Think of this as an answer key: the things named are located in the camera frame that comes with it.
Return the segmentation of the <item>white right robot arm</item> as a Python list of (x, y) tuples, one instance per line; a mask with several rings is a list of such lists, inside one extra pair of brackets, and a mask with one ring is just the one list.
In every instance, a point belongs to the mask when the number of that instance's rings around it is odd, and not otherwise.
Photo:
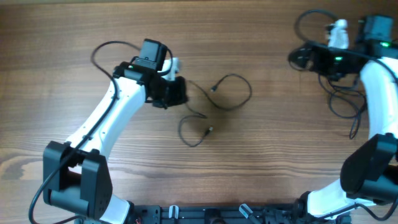
[(331, 98), (355, 91), (339, 86), (349, 73), (361, 80), (364, 109), (369, 115), (369, 139), (344, 162), (340, 178), (307, 193), (299, 202), (297, 215), (310, 222), (327, 222), (357, 208), (370, 211), (388, 205), (388, 216), (397, 208), (397, 44), (391, 37), (393, 19), (373, 14), (365, 16), (354, 47), (349, 46), (347, 22), (329, 13), (328, 43), (304, 37), (300, 21), (294, 31), (303, 45), (289, 55), (289, 62), (326, 78)]

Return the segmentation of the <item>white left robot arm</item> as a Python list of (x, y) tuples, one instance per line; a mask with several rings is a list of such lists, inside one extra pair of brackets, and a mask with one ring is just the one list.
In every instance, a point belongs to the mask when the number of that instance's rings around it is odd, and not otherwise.
[(110, 86), (83, 125), (63, 143), (51, 141), (43, 153), (44, 203), (72, 212), (87, 223), (141, 223), (135, 205), (113, 194), (110, 152), (132, 116), (146, 103), (167, 109), (187, 102), (185, 80), (176, 77), (178, 59), (164, 44), (145, 39), (139, 55), (107, 73)]

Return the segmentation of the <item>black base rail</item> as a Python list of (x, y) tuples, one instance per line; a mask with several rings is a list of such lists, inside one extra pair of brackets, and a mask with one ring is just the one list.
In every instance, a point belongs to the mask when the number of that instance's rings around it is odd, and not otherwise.
[(206, 224), (219, 218), (229, 224), (292, 223), (291, 204), (249, 206), (252, 213), (244, 215), (238, 206), (232, 207), (178, 207), (178, 215), (170, 214), (172, 207), (136, 205), (134, 208), (142, 224)]

